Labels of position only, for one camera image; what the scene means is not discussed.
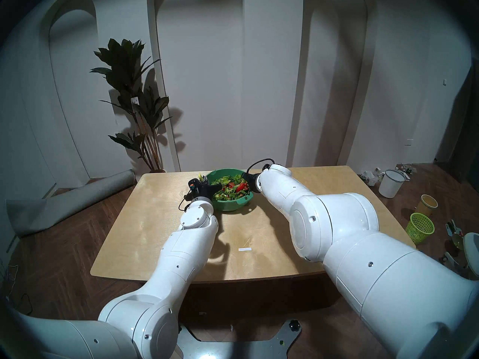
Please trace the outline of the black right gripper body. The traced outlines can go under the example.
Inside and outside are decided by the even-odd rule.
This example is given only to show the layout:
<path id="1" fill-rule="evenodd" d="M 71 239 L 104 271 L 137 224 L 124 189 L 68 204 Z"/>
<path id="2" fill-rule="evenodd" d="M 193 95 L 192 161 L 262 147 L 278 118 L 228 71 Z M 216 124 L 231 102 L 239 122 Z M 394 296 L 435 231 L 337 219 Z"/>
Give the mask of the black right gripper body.
<path id="1" fill-rule="evenodd" d="M 249 190 L 254 192 L 254 193 L 262 193 L 261 186 L 258 183 L 258 178 L 259 178 L 260 174 L 261 174 L 261 172 L 259 172 L 259 173 L 243 172 L 242 175 L 241 175 L 242 178 L 248 184 Z"/>

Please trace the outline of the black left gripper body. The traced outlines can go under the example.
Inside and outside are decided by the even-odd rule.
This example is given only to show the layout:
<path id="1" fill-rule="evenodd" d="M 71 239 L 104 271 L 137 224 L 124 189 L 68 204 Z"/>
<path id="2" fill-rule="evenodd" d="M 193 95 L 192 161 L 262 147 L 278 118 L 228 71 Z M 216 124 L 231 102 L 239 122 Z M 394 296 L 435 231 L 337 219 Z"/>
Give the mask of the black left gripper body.
<path id="1" fill-rule="evenodd" d="M 192 202 L 193 200 L 197 198 L 206 198 L 207 200 L 210 201 L 210 193 L 208 193 L 208 190 L 200 189 L 200 182 L 203 181 L 204 179 L 207 179 L 207 178 L 202 178 L 202 179 L 193 178 L 188 181 L 188 187 L 189 187 L 188 201 L 189 202 Z"/>

